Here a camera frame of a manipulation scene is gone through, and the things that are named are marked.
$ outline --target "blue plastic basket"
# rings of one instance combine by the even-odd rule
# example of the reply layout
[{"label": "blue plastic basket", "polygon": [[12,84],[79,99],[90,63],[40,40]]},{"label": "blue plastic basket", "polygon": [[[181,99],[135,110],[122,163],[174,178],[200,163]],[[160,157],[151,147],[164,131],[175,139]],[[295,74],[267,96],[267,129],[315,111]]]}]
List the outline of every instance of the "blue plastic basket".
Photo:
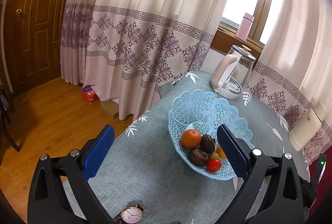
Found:
[{"label": "blue plastic basket", "polygon": [[222,123],[232,131],[235,137],[242,138],[251,149],[252,132],[248,129],[248,123],[239,117],[236,107],[229,105],[224,98],[217,98],[212,92],[195,90],[193,93],[183,92],[173,100],[171,110],[168,113],[168,130],[173,146],[180,157],[194,171],[215,180],[229,180],[236,177],[232,166],[227,159],[220,159],[222,167],[219,171],[211,173],[206,167],[198,167],[189,161],[187,155],[189,149],[181,145],[180,138],[187,129],[196,129],[202,135],[209,134],[216,140],[216,130]]}]

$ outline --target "electric kettle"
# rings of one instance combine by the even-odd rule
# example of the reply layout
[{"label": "electric kettle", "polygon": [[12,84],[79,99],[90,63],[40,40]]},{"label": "electric kettle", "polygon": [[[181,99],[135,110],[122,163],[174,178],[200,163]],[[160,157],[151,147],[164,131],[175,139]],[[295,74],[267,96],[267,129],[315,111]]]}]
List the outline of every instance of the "electric kettle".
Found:
[{"label": "electric kettle", "polygon": [[213,90],[225,98],[237,98],[248,84],[256,58],[249,52],[251,49],[242,47],[233,45],[211,77]]}]

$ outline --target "door knob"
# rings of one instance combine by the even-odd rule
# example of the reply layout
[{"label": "door knob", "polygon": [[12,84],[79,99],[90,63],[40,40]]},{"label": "door knob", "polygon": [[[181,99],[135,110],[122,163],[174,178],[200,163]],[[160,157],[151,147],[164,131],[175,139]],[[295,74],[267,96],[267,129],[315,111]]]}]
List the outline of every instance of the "door knob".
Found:
[{"label": "door knob", "polygon": [[22,9],[17,9],[16,10],[16,16],[20,16],[22,14]]}]

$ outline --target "red cherry tomato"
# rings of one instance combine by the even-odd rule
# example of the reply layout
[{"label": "red cherry tomato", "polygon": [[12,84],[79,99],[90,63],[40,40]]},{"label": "red cherry tomato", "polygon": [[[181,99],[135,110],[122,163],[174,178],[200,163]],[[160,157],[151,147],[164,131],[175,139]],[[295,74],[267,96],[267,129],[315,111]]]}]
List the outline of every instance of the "red cherry tomato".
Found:
[{"label": "red cherry tomato", "polygon": [[208,161],[206,168],[209,172],[216,172],[221,168],[221,161],[219,159],[211,159]]}]

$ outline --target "table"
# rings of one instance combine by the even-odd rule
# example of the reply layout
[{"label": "table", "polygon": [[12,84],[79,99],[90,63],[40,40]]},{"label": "table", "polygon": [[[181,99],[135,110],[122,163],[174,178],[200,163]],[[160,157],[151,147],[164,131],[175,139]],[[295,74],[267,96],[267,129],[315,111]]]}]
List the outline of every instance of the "table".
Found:
[{"label": "table", "polygon": [[[188,72],[181,80],[160,87],[161,100],[114,141],[96,177],[89,180],[112,217],[123,207],[139,203],[145,210],[141,224],[170,224],[176,220],[183,224],[192,220],[193,224],[213,224],[235,197],[241,179],[235,190],[233,180],[217,181],[194,172],[175,152],[168,133],[168,111],[173,99],[183,91],[213,91],[210,78],[202,71]],[[292,147],[285,125],[280,124],[274,110],[254,97],[250,100],[247,92],[229,103],[248,121],[255,147],[271,156],[281,156],[283,151],[291,153],[299,175],[309,181],[303,151]],[[265,177],[248,217],[257,212],[268,181]],[[84,217],[68,181],[64,189],[74,212]]]}]

